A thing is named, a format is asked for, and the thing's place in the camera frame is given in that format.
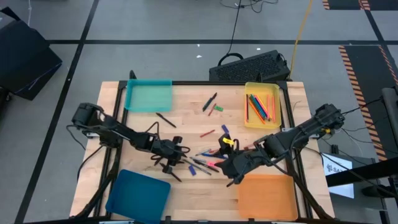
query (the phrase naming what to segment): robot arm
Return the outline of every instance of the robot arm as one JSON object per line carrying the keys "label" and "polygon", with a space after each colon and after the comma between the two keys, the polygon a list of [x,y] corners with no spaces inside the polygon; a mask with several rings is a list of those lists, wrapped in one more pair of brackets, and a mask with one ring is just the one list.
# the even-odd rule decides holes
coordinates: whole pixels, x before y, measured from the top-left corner
{"label": "robot arm", "polygon": [[102,146],[118,147],[121,139],[125,139],[139,151],[158,155],[157,159],[166,158],[168,165],[171,166],[175,166],[186,153],[182,151],[181,146],[177,145],[181,143],[181,137],[176,136],[173,141],[168,139],[160,140],[158,133],[136,132],[113,117],[106,115],[100,106],[91,103],[81,103],[79,105],[72,118],[72,123],[74,127],[82,130],[82,132],[98,134]]}
{"label": "robot arm", "polygon": [[334,105],[323,105],[316,110],[311,119],[290,131],[270,134],[258,139],[254,142],[255,150],[224,150],[228,159],[215,165],[222,168],[224,175],[233,179],[232,183],[240,184],[244,175],[255,168],[263,165],[273,166],[290,156],[293,148],[304,148],[311,135],[319,134],[322,137],[325,129],[340,129],[344,124],[344,119],[340,110]]}

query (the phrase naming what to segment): cable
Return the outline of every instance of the cable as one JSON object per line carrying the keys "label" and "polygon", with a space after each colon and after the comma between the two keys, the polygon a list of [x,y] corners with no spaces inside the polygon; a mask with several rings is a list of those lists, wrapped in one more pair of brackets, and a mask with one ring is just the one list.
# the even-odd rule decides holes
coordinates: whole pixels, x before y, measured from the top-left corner
{"label": "cable", "polygon": [[378,123],[379,121],[382,121],[382,120],[384,120],[384,119],[386,119],[386,118],[388,118],[388,115],[385,116],[385,117],[383,117],[383,118],[381,118],[381,119],[379,119],[379,120],[377,120],[377,121],[375,121],[375,122],[373,122],[373,124],[371,124],[371,125],[369,125],[369,126],[365,126],[365,127],[363,127],[363,128],[357,128],[357,129],[354,129],[354,130],[349,130],[349,129],[345,129],[345,130],[346,130],[346,131],[354,132],[354,131],[359,131],[359,130],[362,130],[362,129],[370,128],[371,126],[374,126],[376,123]]}
{"label": "cable", "polygon": [[[257,3],[259,3],[259,2],[261,2],[261,10],[260,10],[260,12],[262,11],[262,5],[264,4],[264,3],[269,3],[269,4],[277,4],[278,2],[279,2],[279,0],[275,0],[274,2],[269,2],[269,1],[265,1],[265,0],[252,0],[251,2],[250,2],[250,4],[247,4],[247,5],[241,5],[241,7],[240,8],[245,8],[245,7],[247,7],[247,6],[253,6],[253,5],[255,5],[255,4],[257,4]],[[225,5],[224,3],[223,3],[223,0],[220,0],[220,4],[222,5],[222,6],[224,6],[224,7],[228,7],[228,8],[231,8],[231,9],[238,9],[238,6],[227,6],[227,5]]]}
{"label": "cable", "polygon": [[80,176],[80,171],[81,168],[83,168],[83,165],[87,162],[87,160],[89,160],[91,157],[93,157],[103,146],[100,146],[99,148],[97,148],[97,150],[95,150],[91,155],[89,155],[80,165],[78,171],[77,171],[77,181],[79,181],[79,176]]}
{"label": "cable", "polygon": [[[256,11],[256,10],[254,10],[253,5],[255,5],[256,3],[259,3],[259,2],[261,2],[260,11]],[[262,11],[262,5],[264,3],[277,4],[278,2],[279,2],[279,0],[276,0],[274,2],[269,2],[269,1],[265,1],[265,0],[250,0],[250,7],[251,7],[251,10],[253,10],[253,12],[260,13]]]}
{"label": "cable", "polygon": [[67,131],[69,132],[70,136],[72,136],[73,140],[75,140],[75,142],[77,142],[77,143],[83,148],[83,150],[85,151],[85,150],[86,150],[86,147],[85,147],[79,140],[77,140],[77,139],[75,138],[75,136],[73,135],[73,133],[69,130],[70,127],[74,127],[74,128],[75,128],[76,126],[74,126],[74,125],[67,125]]}
{"label": "cable", "polygon": [[[330,144],[330,143],[328,143],[328,142],[327,142],[326,140],[324,140],[324,139],[322,139],[322,140],[323,140],[324,142],[326,142],[326,144],[328,144],[328,145],[331,147],[331,144]],[[343,154],[345,154],[346,156],[350,157],[352,160],[354,160],[354,161],[356,161],[356,162],[358,162],[358,163],[360,163],[360,164],[367,165],[367,164],[365,164],[365,163],[363,163],[363,162],[361,162],[361,161],[355,159],[354,157],[350,156],[347,152],[342,151],[341,149],[339,149],[339,152],[342,152]]]}
{"label": "cable", "polygon": [[330,159],[330,158],[329,158],[328,156],[326,156],[325,154],[319,153],[319,155],[325,156],[325,157],[328,158],[330,161],[332,161],[332,162],[334,162],[335,164],[337,164],[337,165],[341,166],[342,168],[346,169],[348,172],[350,172],[351,174],[353,174],[353,175],[356,176],[357,178],[359,178],[359,179],[361,179],[362,181],[365,181],[365,182],[367,182],[367,183],[369,183],[369,184],[375,186],[375,188],[377,188],[378,190],[380,190],[380,191],[382,191],[382,192],[384,192],[384,193],[390,195],[391,197],[398,198],[398,195],[396,195],[396,194],[394,194],[394,193],[391,193],[391,192],[389,192],[389,191],[387,191],[387,190],[384,190],[383,188],[379,187],[378,185],[372,183],[371,181],[366,180],[364,177],[362,177],[362,176],[360,176],[359,174],[355,173],[355,172],[352,171],[351,169],[349,169],[349,168],[347,168],[347,167],[345,167],[345,166],[339,164],[338,162],[334,161],[333,159]]}
{"label": "cable", "polygon": [[[351,138],[353,138],[353,139],[355,139],[355,140],[357,140],[357,141],[359,141],[359,142],[369,143],[369,144],[377,144],[377,143],[374,143],[374,142],[368,142],[368,141],[362,141],[362,140],[356,139],[356,138],[352,137],[352,135],[348,134],[348,132],[347,132],[344,128],[342,128],[342,130],[343,130],[349,137],[351,137]],[[382,148],[383,148],[383,150],[385,150],[385,151],[387,151],[387,152],[391,152],[391,153],[394,153],[394,154],[398,154],[398,152],[394,152],[394,151],[392,151],[392,150],[386,149],[384,146],[383,146]]]}
{"label": "cable", "polygon": [[229,50],[225,55],[228,55],[232,48],[232,43],[234,41],[234,36],[235,36],[236,23],[238,23],[239,10],[241,9],[241,3],[242,3],[242,0],[239,0],[238,12],[236,13],[236,19],[235,19],[234,31],[232,32],[231,43],[229,45]]}
{"label": "cable", "polygon": [[299,40],[301,39],[301,33],[302,33],[303,30],[304,30],[305,22],[307,21],[307,17],[308,17],[308,15],[310,14],[311,7],[312,7],[312,1],[313,1],[313,0],[310,0],[310,2],[309,2],[309,4],[308,4],[307,10],[305,11],[304,19],[303,19],[303,21],[301,22],[300,30],[298,31],[298,35],[297,35],[296,41],[295,41],[295,43],[294,43],[293,56],[292,56],[292,64],[291,64],[291,66],[290,66],[290,73],[289,73],[288,79],[290,79],[290,77],[291,77],[292,74],[293,74],[294,60],[295,60],[295,55],[296,55],[297,44],[298,44]]}
{"label": "cable", "polygon": [[376,100],[372,100],[372,101],[370,101],[370,102],[365,103],[364,105],[361,105],[361,106],[359,106],[359,107],[357,107],[357,108],[355,108],[355,109],[352,109],[352,110],[343,112],[343,113],[341,113],[341,114],[342,114],[342,115],[346,115],[346,114],[352,113],[352,112],[354,112],[354,111],[356,111],[356,110],[358,110],[358,109],[361,109],[361,108],[364,108],[364,107],[367,106],[367,105],[370,105],[371,103],[374,103],[374,102],[377,102],[377,101],[381,101],[381,100],[382,100],[381,98],[378,98],[378,99],[376,99]]}
{"label": "cable", "polygon": [[28,4],[29,4],[29,7],[27,8],[27,10],[29,11],[29,15],[27,18],[27,26],[30,27],[30,17],[32,17],[32,5],[30,4],[30,0],[28,0]]}

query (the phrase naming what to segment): wooden table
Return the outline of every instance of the wooden table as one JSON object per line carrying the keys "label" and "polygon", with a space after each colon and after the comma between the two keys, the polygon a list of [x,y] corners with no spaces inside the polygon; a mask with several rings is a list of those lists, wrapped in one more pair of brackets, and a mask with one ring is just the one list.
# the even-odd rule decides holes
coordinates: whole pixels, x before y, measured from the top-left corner
{"label": "wooden table", "polygon": [[[289,82],[287,86],[290,102],[292,108],[294,108],[294,121],[298,125],[311,117],[304,85],[301,82]],[[112,115],[113,113],[117,89],[118,82],[102,83],[97,104],[104,108],[106,114]],[[218,94],[213,102],[222,106],[224,111],[214,110],[211,116],[208,116],[208,111],[203,113],[202,107],[215,92]],[[252,143],[265,134],[280,131],[279,129],[267,130],[244,127],[243,96],[244,85],[174,85],[172,111],[163,113],[163,115],[171,120],[177,128],[171,127],[154,113],[129,113],[126,124],[135,131],[145,131],[153,122],[159,121],[161,138],[183,137],[181,145],[191,148],[189,156],[209,148],[218,149],[220,147],[218,138],[223,134],[222,124],[228,127],[232,138],[239,139],[241,147]],[[124,97],[125,93],[123,93],[121,100],[121,108],[118,114],[119,121],[123,114]],[[281,104],[284,117],[287,118],[283,96],[281,96]],[[205,138],[199,137],[199,135],[212,129],[216,131]],[[98,143],[98,138],[88,140],[85,158],[98,148]],[[318,150],[318,144],[315,140],[310,140],[308,147]],[[80,212],[97,190],[104,154],[105,150],[100,151],[82,168],[70,215]],[[154,167],[154,161],[150,160],[150,156],[151,154],[137,151],[128,142],[125,142],[122,148],[119,170],[131,170],[171,183],[172,189],[164,216],[171,215],[173,220],[247,220],[241,218],[238,213],[236,185],[226,188],[226,184],[230,180],[222,172],[218,174],[212,172],[210,176],[198,171],[196,176],[192,176],[186,164],[179,164],[174,167],[174,173],[182,179],[182,183],[180,183],[171,175],[164,174],[161,171],[161,166]],[[312,151],[303,150],[302,161],[309,191],[324,210],[329,215],[334,216],[320,156]],[[285,167],[284,161],[281,161],[279,165]],[[252,173],[283,175],[275,167],[266,166],[258,167]],[[305,217],[302,194],[298,188],[297,191],[301,216]],[[103,195],[101,215],[106,212],[104,205],[108,195],[107,190]],[[123,217],[113,214],[112,218],[120,219]]]}

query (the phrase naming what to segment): yellow container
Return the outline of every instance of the yellow container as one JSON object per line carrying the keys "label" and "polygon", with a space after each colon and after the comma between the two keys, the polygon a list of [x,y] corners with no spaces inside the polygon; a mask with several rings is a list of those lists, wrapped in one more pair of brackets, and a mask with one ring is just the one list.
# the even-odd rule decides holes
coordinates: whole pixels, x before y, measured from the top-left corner
{"label": "yellow container", "polygon": [[[274,129],[278,128],[282,123],[280,118],[280,101],[279,101],[279,86],[276,84],[269,83],[251,83],[248,82],[245,85],[244,90],[244,108],[245,117],[244,125],[250,128],[264,128]],[[261,103],[264,105],[266,111],[270,114],[271,119],[262,120],[257,112],[252,108],[246,97],[251,94],[259,97]]]}

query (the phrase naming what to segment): blue tray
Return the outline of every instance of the blue tray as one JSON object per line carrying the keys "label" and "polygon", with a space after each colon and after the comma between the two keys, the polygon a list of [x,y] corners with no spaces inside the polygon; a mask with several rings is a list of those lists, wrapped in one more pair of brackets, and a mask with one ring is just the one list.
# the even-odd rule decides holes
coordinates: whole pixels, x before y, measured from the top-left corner
{"label": "blue tray", "polygon": [[125,109],[132,112],[165,112],[172,107],[171,80],[129,80]]}
{"label": "blue tray", "polygon": [[143,223],[160,222],[170,193],[170,184],[121,170],[105,209]]}

